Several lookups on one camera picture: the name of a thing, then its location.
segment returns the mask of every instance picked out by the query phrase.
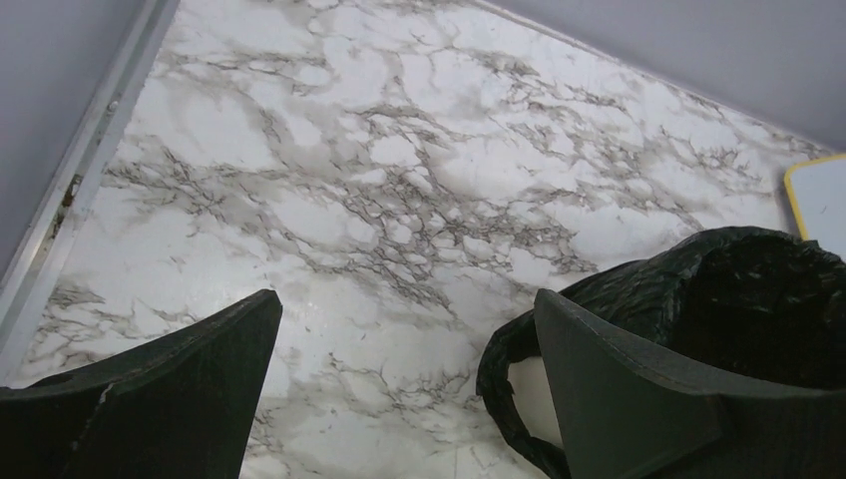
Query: marble pattern floor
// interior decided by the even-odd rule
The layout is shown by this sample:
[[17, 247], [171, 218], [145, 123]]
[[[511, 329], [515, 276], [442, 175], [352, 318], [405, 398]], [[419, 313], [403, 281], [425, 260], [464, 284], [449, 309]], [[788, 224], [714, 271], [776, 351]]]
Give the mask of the marble pattern floor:
[[541, 477], [474, 395], [493, 330], [787, 228], [781, 174], [826, 153], [468, 2], [183, 0], [18, 382], [270, 287], [243, 478]]

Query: gray wall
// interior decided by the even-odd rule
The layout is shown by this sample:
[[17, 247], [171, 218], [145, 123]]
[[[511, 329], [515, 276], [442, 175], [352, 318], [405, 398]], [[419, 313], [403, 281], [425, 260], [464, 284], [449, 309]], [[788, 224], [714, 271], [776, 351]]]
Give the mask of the gray wall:
[[0, 0], [0, 277], [140, 4]]
[[637, 68], [846, 150], [844, 0], [492, 0]]

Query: white marble surface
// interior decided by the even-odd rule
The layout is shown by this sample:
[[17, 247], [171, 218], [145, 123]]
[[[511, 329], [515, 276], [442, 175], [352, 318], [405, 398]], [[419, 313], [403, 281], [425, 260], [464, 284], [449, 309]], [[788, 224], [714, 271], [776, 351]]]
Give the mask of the white marble surface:
[[474, 395], [491, 332], [826, 154], [464, 2], [183, 0], [19, 384], [262, 287], [244, 478], [539, 477]]

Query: yellow-edged object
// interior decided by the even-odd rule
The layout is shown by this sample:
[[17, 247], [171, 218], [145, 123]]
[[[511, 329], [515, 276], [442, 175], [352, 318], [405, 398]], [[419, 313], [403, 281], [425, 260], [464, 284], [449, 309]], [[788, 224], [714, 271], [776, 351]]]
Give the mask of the yellow-edged object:
[[846, 155], [794, 165], [784, 186], [802, 238], [846, 258]]

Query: black trash bag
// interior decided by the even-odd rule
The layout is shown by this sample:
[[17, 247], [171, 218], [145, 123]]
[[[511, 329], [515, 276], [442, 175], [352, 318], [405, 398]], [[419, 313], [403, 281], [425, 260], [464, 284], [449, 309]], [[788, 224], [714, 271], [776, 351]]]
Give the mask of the black trash bag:
[[[815, 241], [753, 227], [706, 231], [560, 294], [711, 366], [799, 387], [846, 387], [846, 264]], [[508, 381], [510, 364], [540, 355], [530, 310], [493, 334], [476, 391], [512, 448], [549, 477], [565, 479], [565, 452], [531, 436]]]

